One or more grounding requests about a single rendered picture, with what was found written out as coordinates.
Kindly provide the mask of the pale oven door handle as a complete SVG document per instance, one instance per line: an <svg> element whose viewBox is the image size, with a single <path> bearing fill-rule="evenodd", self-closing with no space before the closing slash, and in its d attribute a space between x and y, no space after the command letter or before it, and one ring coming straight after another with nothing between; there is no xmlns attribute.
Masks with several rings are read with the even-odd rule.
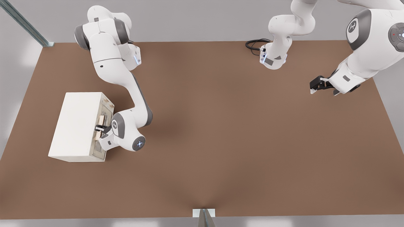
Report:
<svg viewBox="0 0 404 227"><path fill-rule="evenodd" d="M95 141L98 141L101 138L104 129L106 128L104 122L105 122L105 115L100 115L95 125L95 135L94 135Z"/></svg>

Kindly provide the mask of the white oven door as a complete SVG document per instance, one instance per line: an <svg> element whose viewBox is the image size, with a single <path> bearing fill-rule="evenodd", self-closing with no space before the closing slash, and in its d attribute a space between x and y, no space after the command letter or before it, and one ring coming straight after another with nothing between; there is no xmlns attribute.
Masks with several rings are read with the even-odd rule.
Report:
<svg viewBox="0 0 404 227"><path fill-rule="evenodd" d="M98 117L100 115L105 115L104 125L109 126L111 124L115 105L102 92L97 92L96 97L99 98L99 105L96 112L97 115L95 118L95 125L97 123ZM106 151L101 147L99 142L100 139L98 141L94 140L95 127L93 129L94 131L92 133L90 156L94 157L96 161L105 161Z"/></svg>

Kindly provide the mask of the white oven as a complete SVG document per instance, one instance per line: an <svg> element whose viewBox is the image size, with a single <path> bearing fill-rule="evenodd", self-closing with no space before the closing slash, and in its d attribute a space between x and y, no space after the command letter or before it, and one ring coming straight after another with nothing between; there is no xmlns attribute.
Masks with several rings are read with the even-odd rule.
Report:
<svg viewBox="0 0 404 227"><path fill-rule="evenodd" d="M99 105L97 92L67 92L49 149L49 157L67 162L102 162L90 156Z"/></svg>

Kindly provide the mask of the silver frame post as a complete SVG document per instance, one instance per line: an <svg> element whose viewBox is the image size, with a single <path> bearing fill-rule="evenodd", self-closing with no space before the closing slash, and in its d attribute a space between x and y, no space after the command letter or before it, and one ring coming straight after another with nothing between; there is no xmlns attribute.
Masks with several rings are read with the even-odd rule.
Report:
<svg viewBox="0 0 404 227"><path fill-rule="evenodd" d="M193 209L193 218L198 218L198 227L216 227L213 217L216 217L215 209Z"/></svg>
<svg viewBox="0 0 404 227"><path fill-rule="evenodd" d="M38 30L8 1L0 0L0 7L8 13L34 40L42 47L53 47L54 42L49 42Z"/></svg>

